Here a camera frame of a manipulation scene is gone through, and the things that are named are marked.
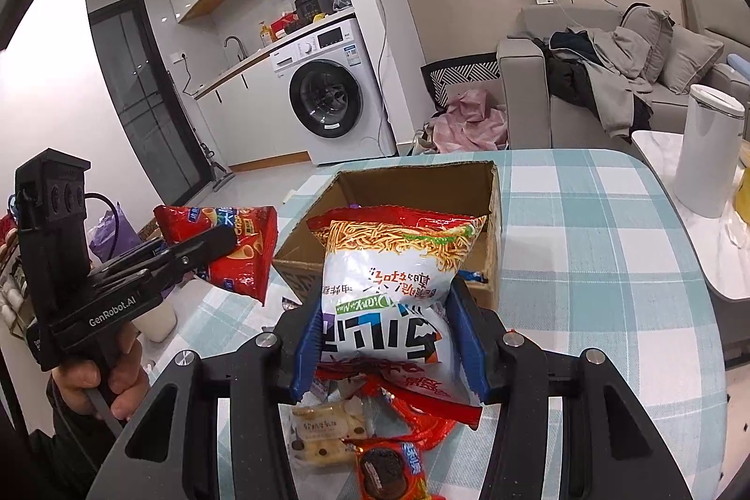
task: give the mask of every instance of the purple plastic bag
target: purple plastic bag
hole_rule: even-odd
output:
[[[120,231],[117,236],[117,244],[115,245],[112,257],[126,253],[128,250],[141,243],[138,234],[125,217],[125,213],[122,212],[119,202],[115,207],[117,208],[117,217],[120,220]],[[89,243],[91,252],[96,254],[102,263],[106,263],[107,256],[110,254],[110,249],[112,248],[112,242],[115,239],[115,215],[111,210],[104,213],[104,216],[99,219],[99,223],[96,224],[95,228],[91,229],[89,235],[93,235],[91,242]]]

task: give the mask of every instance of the washing machine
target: washing machine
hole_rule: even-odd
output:
[[[271,52],[276,76],[316,165],[396,154],[383,98],[356,18]]]

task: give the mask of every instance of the checkered tablecloth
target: checkered tablecloth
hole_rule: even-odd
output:
[[[544,149],[378,159],[321,168],[279,210],[282,243],[339,170],[470,160],[497,164],[502,197],[500,316],[543,349],[578,355],[595,346],[614,361],[655,421],[695,500],[712,500],[726,435],[725,371],[700,267],[651,171],[623,153]],[[160,369],[177,350],[201,356],[236,349],[275,324],[291,296],[271,272],[266,306],[212,289],[181,321]],[[227,405],[220,409],[220,482],[231,498]],[[557,498],[562,403],[550,399],[544,497]],[[494,441],[498,409],[476,432],[459,425],[426,456],[430,491],[475,499]],[[398,432],[385,410],[380,435]],[[302,500],[356,499],[350,471],[296,472]]]

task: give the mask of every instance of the container lid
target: container lid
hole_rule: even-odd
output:
[[[737,119],[745,118],[745,107],[739,100],[713,87],[695,83],[690,87],[690,96],[695,98],[699,103],[703,102],[706,106],[714,109],[714,111],[729,115],[729,117],[736,117]]]

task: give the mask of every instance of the blue gripper pad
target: blue gripper pad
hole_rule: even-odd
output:
[[[323,315],[320,280],[307,294],[305,303],[284,312],[274,328],[280,337],[281,354],[276,386],[280,403],[294,405],[310,390],[323,349]]]
[[[496,334],[505,332],[496,313],[480,309],[463,279],[456,277],[445,302],[466,380],[485,405],[497,403],[505,385]]]

